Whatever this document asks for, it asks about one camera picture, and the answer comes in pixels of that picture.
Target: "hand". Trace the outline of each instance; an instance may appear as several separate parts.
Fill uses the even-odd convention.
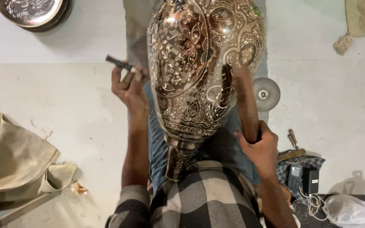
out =
[[[121,71],[122,68],[119,66],[116,66],[112,71],[111,91],[126,105],[131,118],[145,118],[147,120],[150,106],[143,90],[147,79],[142,75],[147,75],[147,70],[142,70],[141,67],[136,66],[135,73],[128,72],[124,80],[120,81]]]
[[[266,122],[259,121],[261,130],[261,140],[255,144],[246,141],[241,132],[236,131],[240,147],[243,153],[255,165],[257,172],[261,178],[276,178],[276,162],[277,162],[277,143],[278,136],[271,132]]]

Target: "engraved metal vase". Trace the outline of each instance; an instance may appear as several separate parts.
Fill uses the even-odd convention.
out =
[[[166,177],[187,162],[236,103],[232,69],[257,69],[265,24],[251,0],[164,0],[148,27],[151,87],[169,144]]]

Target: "leg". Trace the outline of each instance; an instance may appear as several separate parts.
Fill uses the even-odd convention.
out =
[[[144,92],[150,104],[150,114],[148,118],[149,137],[149,177],[153,183],[153,192],[167,181],[165,171],[167,170],[168,145],[164,141],[164,132],[157,121],[155,102],[152,96],[150,82],[144,86]]]
[[[247,159],[233,132],[242,131],[235,106],[226,117],[225,124],[210,139],[205,141],[193,158],[204,160],[212,157],[225,166],[239,170],[252,184],[260,184],[260,176],[254,164]]]

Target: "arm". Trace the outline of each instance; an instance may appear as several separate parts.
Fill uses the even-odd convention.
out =
[[[147,186],[149,177],[147,118],[149,103],[143,91],[145,80],[141,68],[128,73],[120,81],[122,68],[112,71],[112,92],[126,105],[130,115],[128,150],[122,170],[122,188],[129,185]]]
[[[255,165],[261,177],[263,212],[267,227],[296,228],[292,211],[287,205],[276,174],[276,150],[278,137],[271,132],[264,121],[259,121],[261,140],[250,144],[240,132],[235,132],[240,146]]]
[[[129,185],[147,186],[149,157],[147,117],[130,118],[128,151],[122,170],[122,188]]]
[[[127,106],[130,114],[128,150],[122,170],[122,192],[115,210],[105,227],[151,227],[147,118],[149,104],[143,91],[145,80],[140,70],[129,73],[120,81],[121,68],[112,71],[112,92]]]

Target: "stack of plates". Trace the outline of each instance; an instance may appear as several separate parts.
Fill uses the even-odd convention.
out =
[[[0,12],[21,28],[47,32],[62,24],[71,13],[73,0],[0,0]]]

